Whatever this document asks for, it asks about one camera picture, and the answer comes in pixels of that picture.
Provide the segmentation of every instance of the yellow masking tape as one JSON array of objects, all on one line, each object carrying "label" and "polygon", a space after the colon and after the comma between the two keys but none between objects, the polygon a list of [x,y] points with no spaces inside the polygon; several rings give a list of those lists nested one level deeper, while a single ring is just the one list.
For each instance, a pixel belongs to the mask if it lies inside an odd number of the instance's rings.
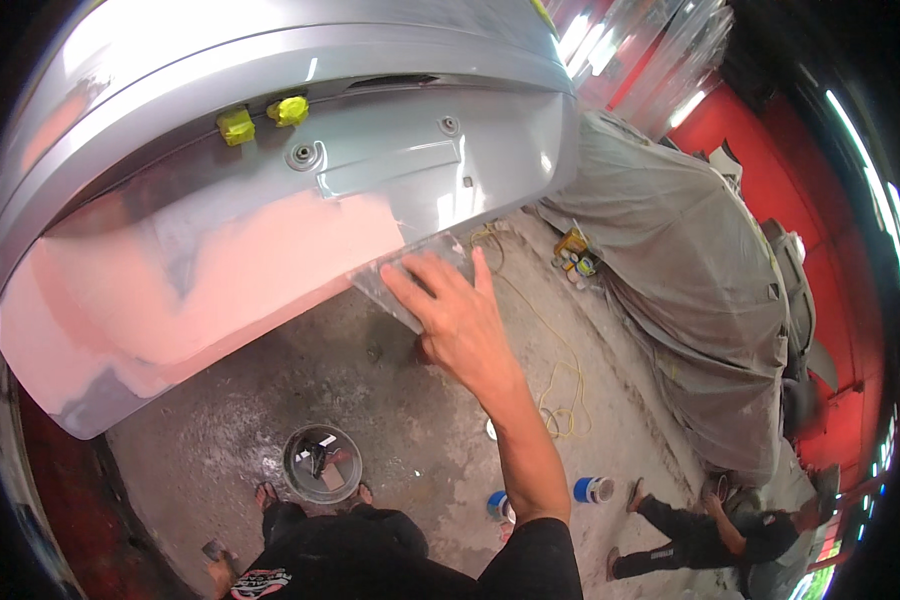
[{"label": "yellow masking tape", "polygon": [[266,107],[266,116],[276,121],[277,127],[299,126],[310,114],[310,104],[303,96],[293,96]]}]

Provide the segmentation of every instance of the person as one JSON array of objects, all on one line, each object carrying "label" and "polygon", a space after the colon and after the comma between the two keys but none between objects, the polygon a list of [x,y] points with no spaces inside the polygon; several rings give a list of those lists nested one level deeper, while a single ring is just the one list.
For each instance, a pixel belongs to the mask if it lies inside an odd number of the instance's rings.
[{"label": "person", "polygon": [[821,519],[818,498],[799,510],[741,512],[727,516],[713,493],[703,499],[706,514],[675,510],[643,492],[643,478],[636,481],[626,511],[639,513],[670,542],[648,552],[620,556],[614,547],[606,557],[606,580],[636,577],[659,570],[720,569],[768,563],[786,552],[804,531],[815,529]]},{"label": "person", "polygon": [[217,598],[583,598],[564,466],[507,342],[482,249],[473,250],[472,286],[432,253],[402,262],[429,293],[393,267],[380,276],[420,319],[424,352],[492,419],[516,513],[512,536],[474,580],[427,558],[420,529],[398,510],[372,507],[366,486],[353,509],[307,518],[264,483],[264,551],[239,578],[227,557],[212,562]]}]

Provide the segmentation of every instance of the red wall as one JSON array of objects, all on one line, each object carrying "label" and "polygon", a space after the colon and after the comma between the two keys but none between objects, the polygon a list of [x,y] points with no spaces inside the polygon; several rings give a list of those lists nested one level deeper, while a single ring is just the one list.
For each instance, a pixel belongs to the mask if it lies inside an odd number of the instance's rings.
[{"label": "red wall", "polygon": [[839,463],[840,487],[870,475],[883,381],[883,333],[874,274],[837,175],[792,106],[778,96],[761,117],[726,85],[712,92],[670,138],[710,153],[726,138],[744,166],[744,201],[803,238],[803,263],[816,305],[816,340],[837,367],[825,426],[798,442],[805,464]]}]

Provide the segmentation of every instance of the grey cloth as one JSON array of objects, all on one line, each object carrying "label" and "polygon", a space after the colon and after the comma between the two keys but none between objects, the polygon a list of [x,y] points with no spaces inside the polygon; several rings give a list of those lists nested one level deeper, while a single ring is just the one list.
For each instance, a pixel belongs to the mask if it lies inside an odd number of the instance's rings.
[{"label": "grey cloth", "polygon": [[736,483],[773,476],[788,306],[769,244],[708,163],[606,111],[580,119],[576,180],[541,200],[579,224],[696,452]]}]

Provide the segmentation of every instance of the shirt logo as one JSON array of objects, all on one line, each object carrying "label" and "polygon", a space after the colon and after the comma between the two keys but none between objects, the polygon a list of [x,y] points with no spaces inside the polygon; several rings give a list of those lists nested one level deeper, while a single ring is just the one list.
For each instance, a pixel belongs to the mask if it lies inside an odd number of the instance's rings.
[{"label": "shirt logo", "polygon": [[273,570],[258,568],[246,571],[230,588],[230,595],[237,600],[245,600],[273,594],[286,586],[292,577],[282,568]]}]

